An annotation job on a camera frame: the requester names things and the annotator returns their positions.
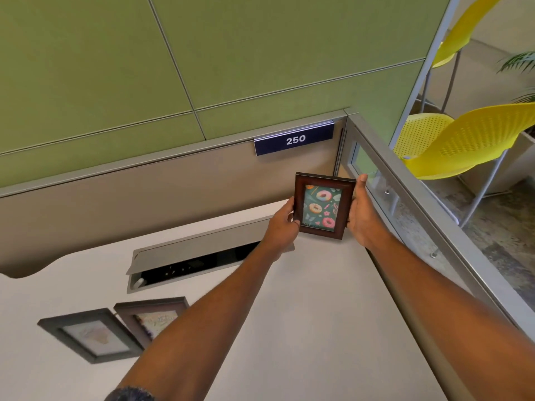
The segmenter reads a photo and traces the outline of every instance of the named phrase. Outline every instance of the gray metal flap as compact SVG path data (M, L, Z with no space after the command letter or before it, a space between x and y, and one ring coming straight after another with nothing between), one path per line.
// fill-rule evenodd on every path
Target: gray metal flap
M269 219L232 226L206 234L188 236L178 241L137 249L132 256L132 265L126 274L144 272L160 266L209 255L226 249L236 248L264 237Z

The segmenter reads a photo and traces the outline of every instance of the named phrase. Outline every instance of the hand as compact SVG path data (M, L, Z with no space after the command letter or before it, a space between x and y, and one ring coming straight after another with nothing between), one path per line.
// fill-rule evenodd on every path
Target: hand
M292 220L293 210L294 198L291 197L270 219L268 229L262 239L262 245L271 250L277 258L298 235L301 222Z
M358 243L373 251L380 245L388 243L394 236L386 228L377 211L375 211L370 197L368 197L366 192L367 179L367 174L358 176L355 198L349 210L347 227Z

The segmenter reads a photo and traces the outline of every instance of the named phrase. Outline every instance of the number 250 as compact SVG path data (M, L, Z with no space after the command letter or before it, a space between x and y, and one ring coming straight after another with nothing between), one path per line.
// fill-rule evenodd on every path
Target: number 250
M294 136L293 138L286 138L286 144L291 145L292 143L304 142L305 139L306 137L304 135Z

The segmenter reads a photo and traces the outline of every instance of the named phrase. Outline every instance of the planter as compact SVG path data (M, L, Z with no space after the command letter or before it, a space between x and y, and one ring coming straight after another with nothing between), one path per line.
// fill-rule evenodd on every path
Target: planter
M482 163L459 177L472 193L477 194L488 179L493 165L494 161ZM533 174L535 174L535 139L522 132L505 155L486 194L508 192L513 185Z

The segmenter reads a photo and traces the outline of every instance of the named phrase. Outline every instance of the picture frame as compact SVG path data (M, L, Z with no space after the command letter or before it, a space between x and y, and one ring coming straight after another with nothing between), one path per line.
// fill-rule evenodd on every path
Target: picture frame
M113 307L144 349L188 308L186 297L117 303Z
M294 220L301 222L299 231L342 239L355 184L355 179L296 173Z
M43 318L37 325L91 364L137 357L143 352L107 308Z

